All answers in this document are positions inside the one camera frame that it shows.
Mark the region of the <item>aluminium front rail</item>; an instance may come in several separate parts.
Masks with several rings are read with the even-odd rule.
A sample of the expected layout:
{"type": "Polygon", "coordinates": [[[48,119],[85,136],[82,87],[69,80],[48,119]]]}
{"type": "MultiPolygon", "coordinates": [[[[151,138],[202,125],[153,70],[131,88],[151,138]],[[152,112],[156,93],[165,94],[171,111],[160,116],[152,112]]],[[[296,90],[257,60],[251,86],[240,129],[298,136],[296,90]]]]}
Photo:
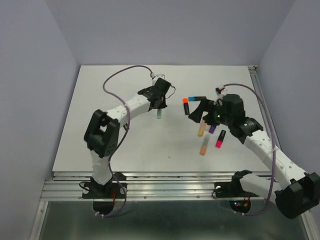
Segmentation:
{"type": "MultiPolygon", "coordinates": [[[[216,182],[229,182],[233,172],[124,172],[127,200],[209,201],[216,182]]],[[[89,181],[88,171],[56,171],[43,185],[41,201],[83,201],[79,183],[89,181]]]]}

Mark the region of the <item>pink highlighter black body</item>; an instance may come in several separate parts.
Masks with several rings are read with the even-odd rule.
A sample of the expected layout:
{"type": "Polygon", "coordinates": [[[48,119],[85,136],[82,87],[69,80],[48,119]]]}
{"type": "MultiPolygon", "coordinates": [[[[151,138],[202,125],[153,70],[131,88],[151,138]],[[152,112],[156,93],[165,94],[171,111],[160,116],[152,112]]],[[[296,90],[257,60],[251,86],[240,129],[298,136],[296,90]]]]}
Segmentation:
{"type": "Polygon", "coordinates": [[[223,144],[223,141],[224,141],[224,138],[225,138],[225,135],[226,135],[226,131],[225,130],[221,130],[218,138],[217,138],[217,141],[215,143],[215,147],[216,148],[221,148],[222,144],[223,144]]]}

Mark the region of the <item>mint pastel highlighter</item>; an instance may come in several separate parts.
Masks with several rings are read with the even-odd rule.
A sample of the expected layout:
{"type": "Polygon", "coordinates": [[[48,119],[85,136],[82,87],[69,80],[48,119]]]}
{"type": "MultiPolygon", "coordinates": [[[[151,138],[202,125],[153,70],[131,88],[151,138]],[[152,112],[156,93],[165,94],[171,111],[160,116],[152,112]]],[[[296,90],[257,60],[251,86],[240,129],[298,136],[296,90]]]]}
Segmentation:
{"type": "Polygon", "coordinates": [[[162,118],[162,110],[161,109],[157,109],[156,118],[157,119],[161,119],[162,118]]]}

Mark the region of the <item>aluminium rail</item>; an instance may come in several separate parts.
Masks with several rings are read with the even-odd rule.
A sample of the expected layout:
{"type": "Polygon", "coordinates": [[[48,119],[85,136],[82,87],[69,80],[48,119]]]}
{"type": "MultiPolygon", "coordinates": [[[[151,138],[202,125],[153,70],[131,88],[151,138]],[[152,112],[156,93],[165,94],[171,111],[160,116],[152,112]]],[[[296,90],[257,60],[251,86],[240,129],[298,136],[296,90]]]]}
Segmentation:
{"type": "MultiPolygon", "coordinates": [[[[209,201],[216,182],[229,182],[233,172],[124,172],[127,200],[209,201]]],[[[88,171],[56,171],[43,185],[41,201],[83,201],[79,183],[89,181],[88,171]]]]}
{"type": "Polygon", "coordinates": [[[276,129],[267,105],[267,101],[265,99],[261,84],[260,84],[260,80],[259,80],[259,76],[258,76],[258,72],[257,72],[258,67],[255,65],[249,65],[248,66],[248,72],[252,81],[252,85],[253,85],[253,89],[255,90],[255,93],[258,95],[259,99],[261,100],[261,102],[259,102],[259,107],[260,107],[260,111],[262,114],[262,118],[263,118],[263,122],[265,125],[265,130],[268,133],[268,136],[271,137],[271,134],[274,134],[275,137],[275,145],[279,148],[282,149],[281,144],[279,142],[279,138],[277,136],[276,133],[276,129]]]}

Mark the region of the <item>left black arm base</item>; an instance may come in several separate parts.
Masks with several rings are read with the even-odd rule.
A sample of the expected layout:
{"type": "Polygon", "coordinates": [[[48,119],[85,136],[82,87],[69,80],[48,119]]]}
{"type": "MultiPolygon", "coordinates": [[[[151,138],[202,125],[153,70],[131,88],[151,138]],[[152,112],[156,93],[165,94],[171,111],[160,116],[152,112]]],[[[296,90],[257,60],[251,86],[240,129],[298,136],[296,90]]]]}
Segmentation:
{"type": "Polygon", "coordinates": [[[92,209],[95,215],[101,218],[115,217],[126,203],[127,177],[121,172],[116,172],[113,176],[120,181],[122,187],[114,177],[105,185],[96,183],[93,177],[90,177],[90,181],[81,181],[78,184],[82,189],[82,198],[93,200],[92,209]]]}

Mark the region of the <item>blue highlighter black body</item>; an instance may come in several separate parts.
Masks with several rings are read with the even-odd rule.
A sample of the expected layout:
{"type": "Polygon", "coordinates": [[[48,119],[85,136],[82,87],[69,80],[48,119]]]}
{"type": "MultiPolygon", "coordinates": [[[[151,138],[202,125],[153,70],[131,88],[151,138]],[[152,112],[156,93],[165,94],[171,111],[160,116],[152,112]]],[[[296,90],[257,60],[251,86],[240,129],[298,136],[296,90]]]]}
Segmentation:
{"type": "Polygon", "coordinates": [[[189,96],[188,97],[189,102],[197,102],[197,101],[202,101],[202,100],[206,100],[206,99],[207,99],[206,96],[189,96]]]}

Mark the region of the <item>purple highlighter black body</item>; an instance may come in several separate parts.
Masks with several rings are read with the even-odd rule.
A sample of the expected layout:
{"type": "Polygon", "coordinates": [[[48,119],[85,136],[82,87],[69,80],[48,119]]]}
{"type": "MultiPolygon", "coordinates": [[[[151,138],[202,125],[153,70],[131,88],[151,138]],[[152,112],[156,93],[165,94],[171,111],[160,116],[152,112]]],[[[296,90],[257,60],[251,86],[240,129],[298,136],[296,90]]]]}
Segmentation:
{"type": "Polygon", "coordinates": [[[210,128],[209,128],[209,130],[208,130],[208,132],[210,133],[210,134],[213,134],[214,132],[215,132],[215,130],[216,130],[216,125],[211,125],[210,126],[210,128]]]}

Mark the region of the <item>peach pastel highlighter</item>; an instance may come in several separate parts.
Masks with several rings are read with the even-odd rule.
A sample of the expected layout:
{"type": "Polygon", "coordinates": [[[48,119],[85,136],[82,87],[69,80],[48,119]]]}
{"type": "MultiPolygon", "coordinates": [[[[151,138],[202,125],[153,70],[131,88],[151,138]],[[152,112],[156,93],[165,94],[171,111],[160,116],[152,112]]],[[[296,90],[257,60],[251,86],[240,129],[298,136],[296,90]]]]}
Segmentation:
{"type": "Polygon", "coordinates": [[[198,137],[202,137],[203,136],[205,128],[206,128],[206,123],[204,121],[201,121],[201,123],[199,125],[199,129],[198,129],[198,133],[197,133],[198,137]]]}

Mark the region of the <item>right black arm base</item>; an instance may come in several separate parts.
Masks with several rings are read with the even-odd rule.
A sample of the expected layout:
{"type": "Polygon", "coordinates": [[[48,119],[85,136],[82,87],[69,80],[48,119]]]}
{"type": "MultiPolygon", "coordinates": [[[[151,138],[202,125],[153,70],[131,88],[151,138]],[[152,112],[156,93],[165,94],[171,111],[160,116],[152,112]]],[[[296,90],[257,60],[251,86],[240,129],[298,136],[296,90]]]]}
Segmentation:
{"type": "Polygon", "coordinates": [[[247,214],[251,209],[251,197],[257,197],[253,192],[245,191],[241,186],[240,179],[248,176],[249,170],[236,171],[228,182],[216,182],[211,196],[214,199],[239,198],[230,200],[230,208],[240,214],[247,214]]]}

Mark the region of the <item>yellow pastel highlighter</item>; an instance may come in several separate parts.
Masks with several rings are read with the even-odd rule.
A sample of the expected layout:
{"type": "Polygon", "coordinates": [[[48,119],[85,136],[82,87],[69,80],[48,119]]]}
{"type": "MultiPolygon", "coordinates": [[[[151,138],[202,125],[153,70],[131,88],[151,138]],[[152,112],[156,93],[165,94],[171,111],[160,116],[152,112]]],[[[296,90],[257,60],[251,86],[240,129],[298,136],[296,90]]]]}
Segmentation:
{"type": "Polygon", "coordinates": [[[210,130],[210,127],[211,126],[209,124],[205,124],[204,130],[208,132],[210,130]]]}

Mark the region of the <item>orange highlighter black body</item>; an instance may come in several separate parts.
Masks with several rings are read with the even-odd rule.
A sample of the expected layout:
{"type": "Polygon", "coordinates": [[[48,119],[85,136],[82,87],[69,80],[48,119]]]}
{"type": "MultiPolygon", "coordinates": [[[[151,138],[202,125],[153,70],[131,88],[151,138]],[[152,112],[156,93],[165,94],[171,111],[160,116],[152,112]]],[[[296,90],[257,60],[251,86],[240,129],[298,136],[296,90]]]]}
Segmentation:
{"type": "Polygon", "coordinates": [[[188,116],[190,114],[189,99],[187,97],[183,98],[182,102],[183,102],[184,113],[185,113],[185,115],[188,116]]]}

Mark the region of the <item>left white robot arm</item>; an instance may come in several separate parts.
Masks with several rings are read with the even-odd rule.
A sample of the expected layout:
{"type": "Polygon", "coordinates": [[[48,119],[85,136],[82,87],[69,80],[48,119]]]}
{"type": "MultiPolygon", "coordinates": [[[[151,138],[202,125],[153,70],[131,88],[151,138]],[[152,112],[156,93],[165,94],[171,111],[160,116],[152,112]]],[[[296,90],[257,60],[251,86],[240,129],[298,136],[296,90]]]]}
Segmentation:
{"type": "Polygon", "coordinates": [[[166,94],[171,86],[171,83],[159,77],[152,82],[152,86],[141,89],[123,105],[108,111],[98,109],[92,114],[84,141],[91,154],[94,191],[100,197],[111,193],[109,181],[112,172],[109,162],[118,148],[120,129],[124,127],[128,131],[130,120],[153,109],[166,108],[166,94]]]}

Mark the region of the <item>orange pastel highlighter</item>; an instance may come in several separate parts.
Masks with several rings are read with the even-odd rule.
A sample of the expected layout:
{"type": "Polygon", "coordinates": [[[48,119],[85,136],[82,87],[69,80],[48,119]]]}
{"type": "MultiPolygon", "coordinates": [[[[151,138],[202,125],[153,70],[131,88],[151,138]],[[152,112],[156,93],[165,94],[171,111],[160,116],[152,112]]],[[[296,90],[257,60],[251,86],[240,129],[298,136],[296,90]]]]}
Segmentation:
{"type": "Polygon", "coordinates": [[[203,139],[203,142],[202,142],[200,151],[199,151],[199,154],[200,154],[201,156],[204,156],[204,155],[206,154],[206,151],[207,151],[207,147],[208,147],[210,138],[211,138],[210,134],[206,134],[206,135],[204,136],[204,139],[203,139]]]}

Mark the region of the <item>aluminium right side rail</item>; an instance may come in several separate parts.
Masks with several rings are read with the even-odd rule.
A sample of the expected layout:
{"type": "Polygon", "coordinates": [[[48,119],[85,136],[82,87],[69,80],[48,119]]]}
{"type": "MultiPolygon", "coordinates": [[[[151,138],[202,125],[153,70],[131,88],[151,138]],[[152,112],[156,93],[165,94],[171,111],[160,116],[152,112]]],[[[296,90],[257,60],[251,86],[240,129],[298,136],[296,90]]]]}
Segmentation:
{"type": "Polygon", "coordinates": [[[279,138],[277,136],[276,133],[276,129],[267,105],[267,101],[265,99],[261,84],[260,84],[260,80],[259,80],[259,76],[258,76],[258,72],[257,72],[258,67],[255,65],[249,65],[248,66],[248,72],[252,81],[252,85],[253,85],[253,89],[255,90],[255,93],[258,95],[259,99],[261,100],[261,102],[259,102],[259,107],[260,107],[260,111],[262,114],[262,118],[263,118],[263,122],[265,125],[265,130],[268,133],[268,136],[271,137],[271,134],[274,134],[275,137],[275,145],[279,148],[282,149],[281,144],[279,142],[279,138]]]}

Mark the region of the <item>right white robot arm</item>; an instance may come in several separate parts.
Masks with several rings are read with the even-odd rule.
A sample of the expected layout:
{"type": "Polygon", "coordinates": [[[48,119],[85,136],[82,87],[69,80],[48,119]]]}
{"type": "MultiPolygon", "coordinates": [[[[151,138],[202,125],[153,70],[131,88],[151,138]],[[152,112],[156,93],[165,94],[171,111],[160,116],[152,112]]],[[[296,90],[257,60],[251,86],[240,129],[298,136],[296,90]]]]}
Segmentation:
{"type": "Polygon", "coordinates": [[[221,193],[240,197],[252,193],[272,202],[288,219],[294,219],[320,203],[320,177],[307,173],[290,160],[268,136],[261,124],[248,117],[244,103],[237,94],[226,94],[217,100],[203,99],[189,114],[196,123],[204,121],[210,126],[224,125],[233,137],[251,150],[271,171],[269,180],[250,170],[237,171],[221,193]]]}

